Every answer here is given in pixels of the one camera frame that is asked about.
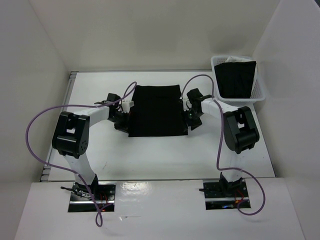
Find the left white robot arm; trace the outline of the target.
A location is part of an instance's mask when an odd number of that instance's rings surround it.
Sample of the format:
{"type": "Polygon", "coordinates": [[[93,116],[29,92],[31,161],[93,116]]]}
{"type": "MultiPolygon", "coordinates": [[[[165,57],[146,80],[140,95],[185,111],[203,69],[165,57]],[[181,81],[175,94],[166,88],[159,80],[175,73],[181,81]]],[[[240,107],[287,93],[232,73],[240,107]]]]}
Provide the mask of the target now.
{"type": "Polygon", "coordinates": [[[86,154],[90,127],[108,120],[114,123],[116,130],[127,133],[130,110],[135,105],[134,101],[123,101],[114,93],[108,94],[106,100],[97,104],[77,112],[63,111],[52,139],[52,147],[65,158],[75,176],[73,192],[81,192],[88,200],[97,198],[101,190],[86,154]]]}

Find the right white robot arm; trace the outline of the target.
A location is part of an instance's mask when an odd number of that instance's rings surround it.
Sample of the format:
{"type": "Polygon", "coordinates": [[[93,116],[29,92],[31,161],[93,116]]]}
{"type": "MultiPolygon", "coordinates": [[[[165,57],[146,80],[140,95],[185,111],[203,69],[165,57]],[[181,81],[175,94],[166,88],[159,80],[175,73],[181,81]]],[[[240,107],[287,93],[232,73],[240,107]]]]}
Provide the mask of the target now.
{"type": "Polygon", "coordinates": [[[260,140],[260,134],[249,107],[231,106],[211,95],[203,95],[195,88],[187,93],[187,100],[183,100],[184,118],[186,124],[193,131],[202,125],[201,116],[210,115],[221,120],[221,133],[216,160],[216,168],[220,171],[219,192],[229,197],[241,189],[243,180],[244,160],[240,155],[251,150],[260,140]],[[232,156],[226,166],[220,166],[223,145],[231,151],[232,156]]]}

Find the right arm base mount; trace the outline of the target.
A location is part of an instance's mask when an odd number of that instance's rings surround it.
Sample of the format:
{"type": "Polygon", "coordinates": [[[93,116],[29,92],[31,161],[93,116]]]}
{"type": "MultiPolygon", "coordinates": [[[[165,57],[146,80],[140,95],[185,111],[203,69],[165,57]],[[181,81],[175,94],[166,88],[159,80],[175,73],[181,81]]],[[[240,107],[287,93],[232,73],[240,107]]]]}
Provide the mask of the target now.
{"type": "Polygon", "coordinates": [[[222,180],[204,181],[199,189],[204,194],[206,210],[250,209],[250,199],[246,182],[241,179],[235,185],[227,188],[222,180]]]}

